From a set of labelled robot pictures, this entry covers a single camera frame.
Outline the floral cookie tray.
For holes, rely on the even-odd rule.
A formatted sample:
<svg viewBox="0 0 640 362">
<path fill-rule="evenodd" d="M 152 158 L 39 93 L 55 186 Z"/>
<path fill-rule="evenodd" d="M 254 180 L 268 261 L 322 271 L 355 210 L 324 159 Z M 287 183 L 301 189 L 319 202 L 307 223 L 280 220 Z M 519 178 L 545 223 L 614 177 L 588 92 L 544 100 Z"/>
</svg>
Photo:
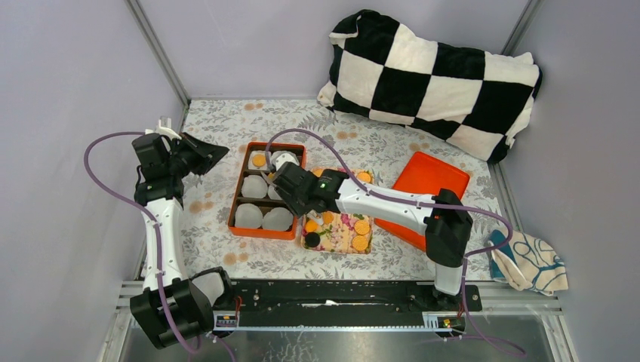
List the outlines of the floral cookie tray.
<svg viewBox="0 0 640 362">
<path fill-rule="evenodd" d="M 307 250 L 330 253 L 369 254 L 371 252 L 374 218 L 360 213 L 335 213 L 334 221 L 330 225 L 324 225 L 322 214 L 323 213 L 311 211 L 304 216 L 301 236 L 298 238 L 298 242 L 301 247 Z M 304 226 L 308 219 L 313 219 L 322 225 L 322 228 L 318 231 L 318 234 L 321 237 L 321 243 L 316 248 L 312 249 L 304 246 L 304 236 L 306 235 Z M 369 241 L 368 248 L 361 252 L 354 250 L 351 246 L 352 239 L 358 235 L 353 228 L 354 224 L 358 220 L 368 221 L 371 227 L 370 232 L 367 235 L 364 235 Z"/>
</svg>

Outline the black sandwich cookie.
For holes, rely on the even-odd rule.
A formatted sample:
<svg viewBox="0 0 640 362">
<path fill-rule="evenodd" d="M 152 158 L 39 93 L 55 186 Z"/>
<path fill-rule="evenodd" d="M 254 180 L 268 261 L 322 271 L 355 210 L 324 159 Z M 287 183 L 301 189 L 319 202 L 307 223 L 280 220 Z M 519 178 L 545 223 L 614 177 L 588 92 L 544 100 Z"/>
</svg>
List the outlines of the black sandwich cookie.
<svg viewBox="0 0 640 362">
<path fill-rule="evenodd" d="M 316 248 L 321 243 L 321 237 L 316 232 L 308 232 L 304 236 L 304 246 L 306 248 L 312 249 Z"/>
</svg>

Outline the orange cookie box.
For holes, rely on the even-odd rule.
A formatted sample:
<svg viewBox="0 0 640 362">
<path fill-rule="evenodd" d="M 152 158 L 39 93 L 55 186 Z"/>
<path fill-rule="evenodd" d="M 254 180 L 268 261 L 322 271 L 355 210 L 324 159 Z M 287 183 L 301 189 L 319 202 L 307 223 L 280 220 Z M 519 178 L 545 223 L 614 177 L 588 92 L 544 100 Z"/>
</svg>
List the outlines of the orange cookie box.
<svg viewBox="0 0 640 362">
<path fill-rule="evenodd" d="M 257 198 L 244 198 L 241 195 L 241 187 L 242 181 L 246 176 L 249 175 L 257 175 L 263 178 L 263 175 L 269 175 L 269 171 L 260 171 L 260 170 L 249 170 L 248 169 L 248 159 L 251 151 L 263 150 L 267 155 L 272 155 L 273 152 L 276 151 L 289 151 L 293 152 L 300 161 L 300 165 L 304 166 L 306 164 L 306 149 L 302 145 L 298 144 L 287 144 L 287 143 L 274 143 L 269 148 L 266 147 L 265 142 L 253 141 L 245 145 L 242 151 L 242 162 L 239 168 L 238 181 L 236 182 L 235 191 L 233 193 L 233 199 L 231 203 L 231 208 L 229 212 L 229 217 L 227 220 L 227 226 L 231 233 L 235 236 L 249 237 L 249 238 L 268 238 L 268 239 L 279 239 L 279 240 L 292 240 L 296 236 L 296 233 L 299 229 L 300 218 L 294 216 L 293 225 L 286 232 L 277 232 L 272 230 L 262 229 L 262 226 L 259 229 L 242 229 L 236 228 L 234 226 L 235 219 L 235 210 L 237 206 L 240 204 L 254 204 L 260 208 L 263 216 L 275 207 L 284 207 L 287 208 L 283 200 L 272 200 L 268 196 L 262 199 Z"/>
</svg>

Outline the orange box lid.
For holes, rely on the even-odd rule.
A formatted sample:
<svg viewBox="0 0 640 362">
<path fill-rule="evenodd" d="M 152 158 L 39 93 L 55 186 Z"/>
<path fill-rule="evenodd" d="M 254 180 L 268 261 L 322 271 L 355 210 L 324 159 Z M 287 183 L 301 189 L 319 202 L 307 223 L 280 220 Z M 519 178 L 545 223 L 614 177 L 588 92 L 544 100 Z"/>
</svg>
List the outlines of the orange box lid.
<svg viewBox="0 0 640 362">
<path fill-rule="evenodd" d="M 464 195 L 470 175 L 422 152 L 415 152 L 392 189 L 417 194 L 437 195 L 440 189 L 451 190 L 459 199 Z M 424 236 L 398 224 L 375 219 L 374 223 L 419 250 L 426 250 Z"/>
</svg>

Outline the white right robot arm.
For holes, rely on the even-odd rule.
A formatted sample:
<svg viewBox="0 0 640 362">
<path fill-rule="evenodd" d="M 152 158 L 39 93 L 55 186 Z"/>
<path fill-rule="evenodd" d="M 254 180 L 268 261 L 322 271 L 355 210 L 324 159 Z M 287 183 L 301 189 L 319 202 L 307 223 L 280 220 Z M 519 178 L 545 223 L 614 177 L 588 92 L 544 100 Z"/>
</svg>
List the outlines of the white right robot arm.
<svg viewBox="0 0 640 362">
<path fill-rule="evenodd" d="M 470 238 L 472 217 L 450 190 L 438 194 L 411 194 L 362 183 L 352 174 L 324 170 L 320 176 L 292 161 L 272 166 L 278 195 L 295 216 L 313 212 L 370 216 L 421 235 L 426 255 L 435 263 L 433 301 L 450 311 L 463 300 L 463 256 Z"/>
</svg>

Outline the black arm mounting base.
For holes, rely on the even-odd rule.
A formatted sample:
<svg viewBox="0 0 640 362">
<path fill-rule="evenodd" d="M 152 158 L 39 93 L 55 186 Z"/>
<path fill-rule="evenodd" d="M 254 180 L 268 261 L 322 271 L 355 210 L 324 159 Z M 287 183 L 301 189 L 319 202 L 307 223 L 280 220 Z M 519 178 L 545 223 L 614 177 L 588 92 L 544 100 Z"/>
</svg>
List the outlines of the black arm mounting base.
<svg viewBox="0 0 640 362">
<path fill-rule="evenodd" d="M 235 279 L 214 330 L 441 330 L 482 311 L 478 287 L 456 296 L 430 281 Z"/>
</svg>

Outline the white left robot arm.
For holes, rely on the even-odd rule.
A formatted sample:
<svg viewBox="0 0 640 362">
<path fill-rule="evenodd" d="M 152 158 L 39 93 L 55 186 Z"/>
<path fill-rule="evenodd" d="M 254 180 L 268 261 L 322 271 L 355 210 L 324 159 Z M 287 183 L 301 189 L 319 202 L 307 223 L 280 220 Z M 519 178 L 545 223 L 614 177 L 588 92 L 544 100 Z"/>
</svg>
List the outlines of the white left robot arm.
<svg viewBox="0 0 640 362">
<path fill-rule="evenodd" d="M 229 150 L 187 133 L 150 130 L 132 146 L 140 162 L 134 202 L 145 222 L 147 267 L 143 291 L 131 298 L 130 309 L 153 346 L 163 349 L 211 332 L 214 309 L 234 300 L 223 268 L 188 277 L 180 239 L 183 178 L 205 175 Z"/>
</svg>

